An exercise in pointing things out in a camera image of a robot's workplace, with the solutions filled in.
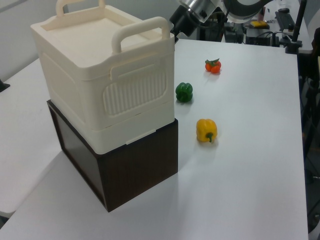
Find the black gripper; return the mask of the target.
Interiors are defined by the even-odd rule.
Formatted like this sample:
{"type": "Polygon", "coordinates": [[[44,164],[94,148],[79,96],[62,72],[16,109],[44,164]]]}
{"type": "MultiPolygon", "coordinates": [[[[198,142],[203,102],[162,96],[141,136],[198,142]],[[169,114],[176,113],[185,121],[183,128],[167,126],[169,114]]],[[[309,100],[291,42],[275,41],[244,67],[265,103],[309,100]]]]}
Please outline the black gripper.
{"type": "Polygon", "coordinates": [[[169,21],[173,24],[171,33],[174,35],[175,42],[179,40],[178,34],[183,33],[186,36],[191,36],[200,25],[196,17],[183,5],[175,10],[169,21]]]}

